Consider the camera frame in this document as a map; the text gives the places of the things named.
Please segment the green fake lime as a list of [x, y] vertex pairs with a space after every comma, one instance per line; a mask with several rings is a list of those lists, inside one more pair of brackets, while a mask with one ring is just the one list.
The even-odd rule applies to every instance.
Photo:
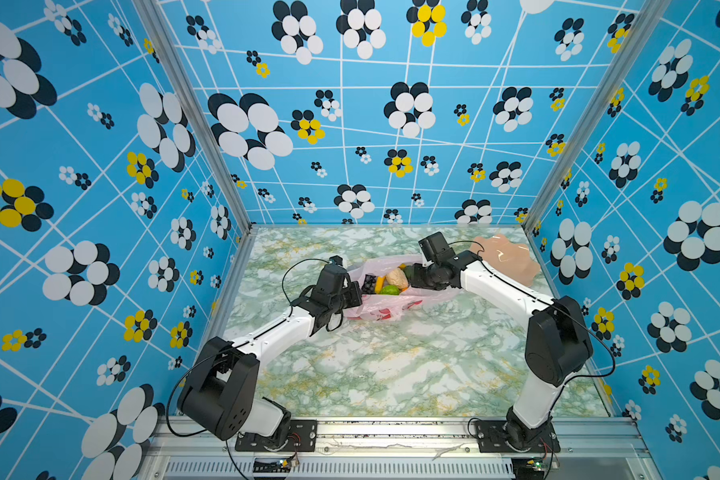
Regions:
[[380, 295], [392, 295], [397, 296], [401, 293], [401, 290], [399, 287], [395, 285], [385, 285], [381, 292], [379, 292]]

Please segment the pink scalloped plastic plate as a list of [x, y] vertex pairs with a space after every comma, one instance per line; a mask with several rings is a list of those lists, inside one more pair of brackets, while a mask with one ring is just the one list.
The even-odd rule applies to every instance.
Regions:
[[541, 271], [527, 245], [514, 243], [503, 234], [475, 237], [469, 250], [498, 272], [527, 287], [532, 286]]

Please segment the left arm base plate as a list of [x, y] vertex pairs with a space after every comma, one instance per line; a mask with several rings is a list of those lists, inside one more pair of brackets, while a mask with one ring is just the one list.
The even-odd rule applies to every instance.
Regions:
[[279, 426], [271, 436], [255, 433], [239, 434], [234, 450], [255, 453], [314, 452], [317, 433], [317, 420], [291, 419]]

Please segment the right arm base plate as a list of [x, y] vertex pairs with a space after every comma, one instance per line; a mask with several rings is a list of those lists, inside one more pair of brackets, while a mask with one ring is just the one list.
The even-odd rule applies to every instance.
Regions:
[[541, 455], [561, 451], [550, 420], [529, 429], [517, 421], [471, 419], [467, 432], [476, 440], [481, 453]]

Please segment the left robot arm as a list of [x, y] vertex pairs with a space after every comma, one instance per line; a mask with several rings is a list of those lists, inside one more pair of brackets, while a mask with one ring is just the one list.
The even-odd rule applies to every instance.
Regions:
[[290, 347], [338, 327], [343, 311], [360, 304], [360, 287], [343, 259], [325, 260], [316, 283], [290, 300], [283, 315], [235, 340], [216, 336], [205, 343], [181, 391], [172, 393], [178, 411], [221, 441], [241, 434], [266, 449], [284, 447], [299, 437], [291, 432], [292, 414], [256, 397], [259, 370]]

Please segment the pink plastic bag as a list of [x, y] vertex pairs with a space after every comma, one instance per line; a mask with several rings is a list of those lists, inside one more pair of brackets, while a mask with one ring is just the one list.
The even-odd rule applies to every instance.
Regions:
[[444, 290], [414, 288], [410, 279], [405, 289], [395, 286], [391, 293], [388, 274], [401, 271], [414, 264], [423, 264], [421, 254], [378, 257], [349, 267], [349, 276], [361, 287], [361, 304], [343, 310], [350, 320], [392, 320], [401, 317], [412, 308], [431, 306], [452, 300], [459, 291], [448, 287]]

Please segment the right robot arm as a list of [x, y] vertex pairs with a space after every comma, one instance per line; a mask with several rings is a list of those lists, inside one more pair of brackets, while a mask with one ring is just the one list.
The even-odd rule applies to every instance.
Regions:
[[511, 316], [526, 333], [529, 369], [521, 393], [508, 410], [508, 445], [527, 451], [551, 429], [552, 410], [567, 383], [593, 355], [593, 345], [577, 301], [536, 292], [490, 267], [477, 253], [457, 253], [440, 232], [419, 241], [424, 261], [406, 270], [414, 287], [460, 289], [481, 297]]

